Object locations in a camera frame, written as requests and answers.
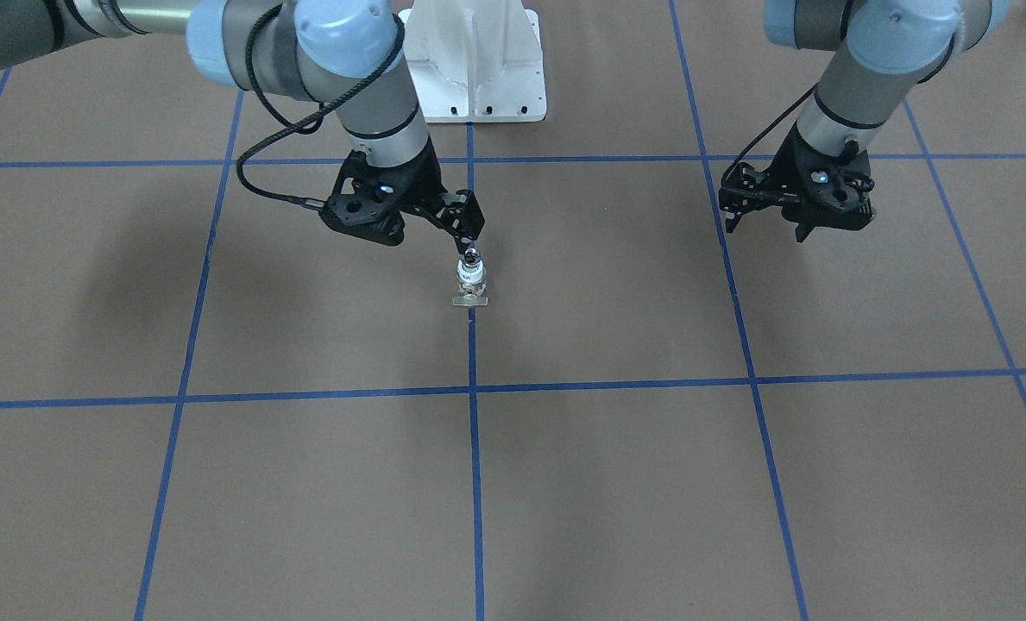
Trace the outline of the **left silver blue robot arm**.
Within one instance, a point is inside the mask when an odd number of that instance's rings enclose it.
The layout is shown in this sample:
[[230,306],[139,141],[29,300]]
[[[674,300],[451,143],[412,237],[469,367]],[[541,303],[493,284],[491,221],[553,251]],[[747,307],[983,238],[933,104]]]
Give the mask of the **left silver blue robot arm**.
[[721,176],[718,207],[734,232],[744,216],[777,208],[797,242],[814,229],[859,231],[875,219],[868,148],[914,87],[977,46],[1010,1],[768,1],[766,39],[832,52],[770,166],[737,157]]

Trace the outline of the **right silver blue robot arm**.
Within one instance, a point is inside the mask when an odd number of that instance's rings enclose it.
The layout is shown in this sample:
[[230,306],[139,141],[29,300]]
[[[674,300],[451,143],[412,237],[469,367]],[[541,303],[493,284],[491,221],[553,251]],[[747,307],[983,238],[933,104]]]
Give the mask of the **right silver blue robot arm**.
[[[0,1],[0,71],[85,41],[181,35],[197,70],[259,99],[280,124],[236,161],[256,196],[315,211],[328,228],[381,245],[405,240],[405,216],[453,237],[476,260],[484,216],[450,192],[405,55],[405,23],[387,1]],[[336,115],[351,144],[324,199],[269,191],[252,159]]]

